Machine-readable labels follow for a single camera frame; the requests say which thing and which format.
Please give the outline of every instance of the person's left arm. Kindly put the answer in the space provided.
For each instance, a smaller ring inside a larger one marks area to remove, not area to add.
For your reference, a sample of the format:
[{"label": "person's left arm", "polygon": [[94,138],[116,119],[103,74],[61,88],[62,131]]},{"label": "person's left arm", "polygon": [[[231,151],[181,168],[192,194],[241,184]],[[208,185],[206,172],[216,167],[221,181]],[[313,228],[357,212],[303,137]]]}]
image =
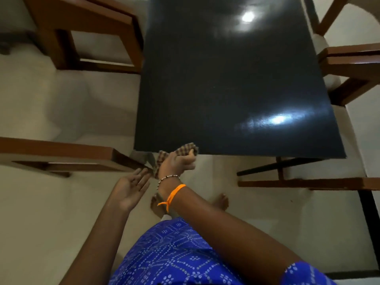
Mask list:
[{"label": "person's left arm", "polygon": [[149,187],[148,170],[122,177],[60,285],[108,284],[129,213]]}]

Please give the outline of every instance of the bracelet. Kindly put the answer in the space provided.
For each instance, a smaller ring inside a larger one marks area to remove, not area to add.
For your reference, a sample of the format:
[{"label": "bracelet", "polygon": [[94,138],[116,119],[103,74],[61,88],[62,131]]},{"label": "bracelet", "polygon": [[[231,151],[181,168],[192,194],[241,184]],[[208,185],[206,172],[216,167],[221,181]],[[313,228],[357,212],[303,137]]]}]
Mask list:
[{"label": "bracelet", "polygon": [[177,178],[181,181],[181,179],[179,178],[178,175],[168,175],[168,176],[165,176],[164,178],[162,178],[162,179],[159,181],[159,183],[158,183],[158,185],[157,185],[157,189],[159,188],[159,185],[161,184],[161,182],[162,182],[163,180],[165,180],[166,178],[170,178],[170,177],[177,177]]},{"label": "bracelet", "polygon": [[161,203],[158,203],[157,206],[159,205],[162,205],[162,204],[166,204],[166,211],[169,212],[169,206],[171,204],[171,202],[173,201],[173,198],[174,196],[178,193],[179,190],[181,190],[183,187],[186,187],[185,184],[181,184],[181,185],[178,185],[171,193],[170,195],[168,196],[168,200],[166,202],[161,202]]}]

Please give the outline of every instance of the black table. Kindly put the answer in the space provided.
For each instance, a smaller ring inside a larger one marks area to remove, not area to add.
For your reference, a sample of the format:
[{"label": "black table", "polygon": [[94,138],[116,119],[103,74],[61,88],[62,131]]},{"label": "black table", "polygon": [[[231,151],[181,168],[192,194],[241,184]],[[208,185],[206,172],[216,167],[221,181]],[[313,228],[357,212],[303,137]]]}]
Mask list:
[{"label": "black table", "polygon": [[346,157],[300,0],[148,6],[136,150]]}]

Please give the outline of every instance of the orange thread bracelet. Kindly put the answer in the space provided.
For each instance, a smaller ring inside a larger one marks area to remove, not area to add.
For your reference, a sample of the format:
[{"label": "orange thread bracelet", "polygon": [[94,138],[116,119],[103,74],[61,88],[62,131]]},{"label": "orange thread bracelet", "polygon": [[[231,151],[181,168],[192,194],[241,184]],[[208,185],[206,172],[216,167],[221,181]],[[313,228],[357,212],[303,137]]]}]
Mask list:
[{"label": "orange thread bracelet", "polygon": [[179,190],[181,190],[183,187],[186,187],[185,184],[178,185],[177,188],[175,188],[170,195],[168,196],[168,200],[166,202],[161,202],[157,206],[166,204],[166,211],[169,212],[169,206],[170,203],[173,201],[174,196],[178,193]]}]

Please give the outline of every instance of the foot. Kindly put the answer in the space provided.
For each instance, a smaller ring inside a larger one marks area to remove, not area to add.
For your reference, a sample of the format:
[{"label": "foot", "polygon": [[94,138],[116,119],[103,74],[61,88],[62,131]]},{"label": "foot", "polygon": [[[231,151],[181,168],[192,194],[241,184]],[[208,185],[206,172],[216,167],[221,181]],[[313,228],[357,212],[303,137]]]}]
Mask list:
[{"label": "foot", "polygon": [[162,218],[166,212],[165,205],[159,205],[161,203],[161,197],[156,194],[152,197],[152,200],[150,201],[150,209],[153,211],[153,213],[158,216],[159,218]]},{"label": "foot", "polygon": [[215,207],[223,211],[226,211],[229,205],[228,197],[226,196],[226,194],[222,193],[216,198],[216,200],[212,203],[212,205],[214,205]]}]

